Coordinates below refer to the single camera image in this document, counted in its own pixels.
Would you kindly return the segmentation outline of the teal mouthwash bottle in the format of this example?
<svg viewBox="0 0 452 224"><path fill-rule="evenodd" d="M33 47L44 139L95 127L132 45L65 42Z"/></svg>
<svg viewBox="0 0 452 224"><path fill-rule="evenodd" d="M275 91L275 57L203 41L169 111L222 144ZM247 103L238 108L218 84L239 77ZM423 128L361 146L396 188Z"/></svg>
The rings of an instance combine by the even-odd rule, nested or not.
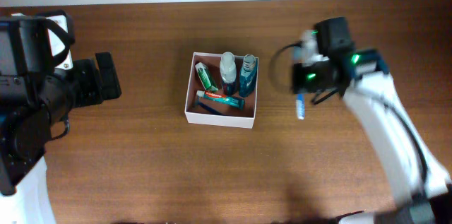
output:
<svg viewBox="0 0 452 224"><path fill-rule="evenodd" d="M247 97L254 90L256 84L257 68L257 58L252 54L247 54L243 58L243 63L239 75L239 95L241 97Z"/></svg>

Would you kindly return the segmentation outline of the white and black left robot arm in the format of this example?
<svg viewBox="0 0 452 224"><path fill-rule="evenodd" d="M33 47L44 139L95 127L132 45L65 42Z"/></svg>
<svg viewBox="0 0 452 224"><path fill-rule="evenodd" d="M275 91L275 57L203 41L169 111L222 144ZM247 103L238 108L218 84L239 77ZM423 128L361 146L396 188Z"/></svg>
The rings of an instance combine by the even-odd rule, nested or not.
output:
<svg viewBox="0 0 452 224"><path fill-rule="evenodd" d="M1 222L55 223L45 145L69 113L121 96L109 52L72 60L73 19L57 10L1 17Z"/></svg>

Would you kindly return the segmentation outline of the green and white toothpaste tube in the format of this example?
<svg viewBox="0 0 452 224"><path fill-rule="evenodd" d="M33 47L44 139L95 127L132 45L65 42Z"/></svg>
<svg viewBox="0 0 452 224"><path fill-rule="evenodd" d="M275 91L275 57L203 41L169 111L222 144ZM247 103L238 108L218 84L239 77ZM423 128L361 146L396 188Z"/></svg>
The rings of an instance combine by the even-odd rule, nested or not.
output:
<svg viewBox="0 0 452 224"><path fill-rule="evenodd" d="M202 90L198 90L196 95L200 98L205 98L207 100L211 100L214 102L219 102L225 105L229 105L231 107L235 107L237 109L242 110L244 108L245 100L241 98L236 98L234 96L221 95L217 93L206 92Z"/></svg>

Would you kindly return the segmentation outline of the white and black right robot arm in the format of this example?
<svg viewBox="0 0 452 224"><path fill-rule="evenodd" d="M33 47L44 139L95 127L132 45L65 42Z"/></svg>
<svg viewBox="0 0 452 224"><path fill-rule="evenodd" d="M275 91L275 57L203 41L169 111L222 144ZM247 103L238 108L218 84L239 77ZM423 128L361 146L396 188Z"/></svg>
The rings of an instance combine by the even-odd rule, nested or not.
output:
<svg viewBox="0 0 452 224"><path fill-rule="evenodd" d="M433 156L405 111L386 62L375 49L331 56L294 50L295 93L339 94L370 140L388 179L393 210L356 211L312 223L450 223L451 176Z"/></svg>

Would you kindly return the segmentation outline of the blue disposable razor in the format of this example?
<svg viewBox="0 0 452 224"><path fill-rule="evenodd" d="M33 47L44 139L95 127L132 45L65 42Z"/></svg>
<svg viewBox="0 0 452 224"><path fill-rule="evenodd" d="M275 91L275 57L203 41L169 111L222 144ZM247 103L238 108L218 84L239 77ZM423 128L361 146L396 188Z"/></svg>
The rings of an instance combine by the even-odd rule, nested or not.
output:
<svg viewBox="0 0 452 224"><path fill-rule="evenodd" d="M197 98L194 100L194 107L197 107L197 106L203 108L205 111L208 111L209 113L211 113L211 114L213 114L213 115L220 115L220 116L222 116L222 113L221 113L221 112L219 112L219 111L213 109L212 107L209 107L209 106L207 106L206 104L202 103L202 102L200 101L200 98L199 98L199 97L197 97Z"/></svg>

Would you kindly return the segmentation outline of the blue and white toothbrush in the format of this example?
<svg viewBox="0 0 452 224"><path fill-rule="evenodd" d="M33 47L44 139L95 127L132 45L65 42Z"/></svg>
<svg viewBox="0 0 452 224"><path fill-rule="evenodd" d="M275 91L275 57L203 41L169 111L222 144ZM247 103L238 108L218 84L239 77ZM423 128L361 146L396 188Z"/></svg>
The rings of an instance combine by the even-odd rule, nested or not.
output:
<svg viewBox="0 0 452 224"><path fill-rule="evenodd" d="M297 111L297 118L299 120L304 120L304 118L305 118L305 101L304 101L303 94L297 94L296 111Z"/></svg>

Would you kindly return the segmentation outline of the green and white soap box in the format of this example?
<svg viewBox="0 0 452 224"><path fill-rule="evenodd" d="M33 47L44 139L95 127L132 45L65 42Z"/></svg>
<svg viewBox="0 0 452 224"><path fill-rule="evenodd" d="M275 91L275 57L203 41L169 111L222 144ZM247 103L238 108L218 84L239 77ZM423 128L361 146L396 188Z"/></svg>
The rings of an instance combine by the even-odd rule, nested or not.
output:
<svg viewBox="0 0 452 224"><path fill-rule="evenodd" d="M210 74L209 68L204 63L199 62L195 65L195 69L205 91L216 93L219 88L217 87L216 82Z"/></svg>

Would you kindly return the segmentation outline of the clear bottle with purple liquid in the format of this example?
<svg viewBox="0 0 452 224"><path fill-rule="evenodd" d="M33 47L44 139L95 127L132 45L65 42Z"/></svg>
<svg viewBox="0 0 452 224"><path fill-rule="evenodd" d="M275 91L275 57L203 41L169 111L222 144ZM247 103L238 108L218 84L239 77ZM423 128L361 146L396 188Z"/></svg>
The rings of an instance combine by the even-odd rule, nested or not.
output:
<svg viewBox="0 0 452 224"><path fill-rule="evenodd" d="M220 59L220 76L223 93L233 95L237 79L237 67L233 53L225 52L222 54Z"/></svg>

